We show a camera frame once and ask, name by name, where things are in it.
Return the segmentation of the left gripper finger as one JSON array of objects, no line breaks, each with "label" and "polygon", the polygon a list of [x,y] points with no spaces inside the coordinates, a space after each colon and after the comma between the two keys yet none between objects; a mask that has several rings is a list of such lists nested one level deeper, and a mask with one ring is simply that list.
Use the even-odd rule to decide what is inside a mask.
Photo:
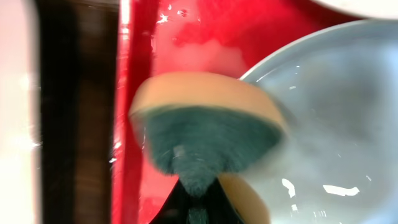
[{"label": "left gripper finger", "polygon": [[244,224],[219,180],[195,198],[178,181],[150,224]]}]

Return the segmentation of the green yellow sponge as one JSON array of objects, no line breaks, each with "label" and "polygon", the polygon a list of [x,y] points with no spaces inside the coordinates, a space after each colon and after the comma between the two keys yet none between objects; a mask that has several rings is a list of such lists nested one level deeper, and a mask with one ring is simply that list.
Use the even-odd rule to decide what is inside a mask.
[{"label": "green yellow sponge", "polygon": [[139,86],[129,119],[150,163],[187,194],[200,198],[218,180],[244,223],[269,223],[239,176],[285,139],[282,115],[262,90],[215,73],[165,73]]}]

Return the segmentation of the light blue plate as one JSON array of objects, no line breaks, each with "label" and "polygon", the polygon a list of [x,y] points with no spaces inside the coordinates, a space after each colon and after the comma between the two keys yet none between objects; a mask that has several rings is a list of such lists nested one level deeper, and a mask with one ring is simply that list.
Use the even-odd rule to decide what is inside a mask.
[{"label": "light blue plate", "polygon": [[284,116],[287,140],[243,178],[271,223],[397,222],[397,22],[302,37],[243,76]]}]

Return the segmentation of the white plate with red stain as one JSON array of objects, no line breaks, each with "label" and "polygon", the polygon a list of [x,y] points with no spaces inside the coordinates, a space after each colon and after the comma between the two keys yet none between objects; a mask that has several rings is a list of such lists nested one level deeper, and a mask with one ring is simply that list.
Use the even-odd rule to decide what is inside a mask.
[{"label": "white plate with red stain", "polygon": [[397,0],[312,0],[352,16],[397,20]]}]

